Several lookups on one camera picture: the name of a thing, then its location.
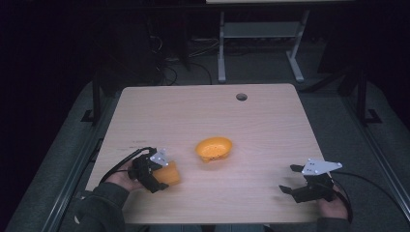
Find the gray carpet floor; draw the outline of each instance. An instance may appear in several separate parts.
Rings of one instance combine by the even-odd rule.
[[[306,78],[304,83],[294,80],[284,53],[288,44],[281,44],[269,52],[226,56],[226,84],[292,83],[298,90],[304,89],[326,76],[316,73],[324,46],[323,43],[302,44],[297,59]],[[218,84],[216,54],[193,57],[190,61],[206,67],[213,83]],[[191,65],[189,71],[179,63],[169,67],[178,74],[176,85],[209,84],[207,72],[199,66]],[[169,79],[174,78],[172,71],[165,70],[164,73]],[[300,94],[323,156],[325,160],[343,163],[342,171],[366,177],[390,192],[373,150],[366,142],[363,128],[351,113],[350,105],[354,104],[355,95],[349,98],[340,97],[337,94],[339,82],[340,80],[337,80],[312,94]],[[85,110],[92,108],[91,83],[84,88],[32,185],[15,211],[8,231],[41,231],[44,228],[78,154],[86,147],[94,147],[98,140],[104,137],[118,96],[102,96],[103,117],[96,127],[92,127],[91,123],[80,122]],[[383,123],[369,125],[366,130],[374,135],[399,180],[409,191],[410,173],[407,167],[410,164],[410,132],[390,109],[382,92],[371,83],[368,84],[367,106],[376,110]],[[84,189],[92,167],[93,163],[90,162],[82,173],[76,191],[61,218],[59,231],[75,230],[73,208],[79,196],[86,194]],[[409,231],[400,210],[382,191],[355,177],[335,174],[334,178],[342,183],[351,198],[354,212],[351,231]],[[128,231],[136,231],[137,227],[128,225]],[[272,224],[271,228],[278,232],[307,232],[315,231],[315,224]]]

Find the dark background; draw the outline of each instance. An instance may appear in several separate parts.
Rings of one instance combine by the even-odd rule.
[[[76,96],[97,71],[108,67],[102,84],[114,87],[106,88],[107,94],[126,85],[155,85],[159,79],[153,71],[156,60],[147,52],[149,40],[144,39],[146,14],[106,16],[79,12],[77,6],[74,1],[13,0],[0,5],[0,230],[7,226]],[[321,72],[334,73],[352,64],[363,68],[410,128],[409,9],[402,2],[388,6],[312,11],[304,40],[328,40]],[[191,35],[215,37],[218,32],[216,12],[151,15],[157,19],[156,32],[182,57],[184,41]],[[216,26],[207,26],[210,21]],[[138,29],[129,30],[130,25]],[[121,61],[134,64],[132,68],[119,68],[101,45],[107,53],[123,54]]]

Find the orange block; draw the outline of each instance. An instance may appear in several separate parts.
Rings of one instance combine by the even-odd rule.
[[[169,186],[174,186],[180,183],[180,175],[175,161],[169,162],[168,166],[155,170],[153,176],[158,182],[165,183]]]

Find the white metal stand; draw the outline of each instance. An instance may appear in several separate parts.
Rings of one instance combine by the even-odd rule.
[[[296,22],[225,22],[224,12],[220,13],[220,54],[218,56],[218,80],[226,82],[225,60],[223,57],[224,38],[295,38],[292,50],[286,51],[287,58],[296,81],[304,77],[296,61],[302,36],[308,21],[309,11],[304,11],[302,19]]]

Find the person's hand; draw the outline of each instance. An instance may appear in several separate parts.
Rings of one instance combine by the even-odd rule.
[[[124,170],[120,172],[115,172],[111,176],[109,176],[106,179],[106,182],[116,184],[127,191],[133,191],[137,189],[143,189],[144,187],[139,183],[137,180],[132,180],[130,179],[128,172],[125,170],[128,170],[130,167],[132,167],[132,160],[124,163],[118,170]]]
[[[339,191],[338,187],[334,186],[334,190]],[[319,199],[316,201],[319,207],[320,215],[323,218],[342,218],[347,219],[347,209],[344,206],[343,202],[334,195],[334,200],[328,202],[325,199]]]

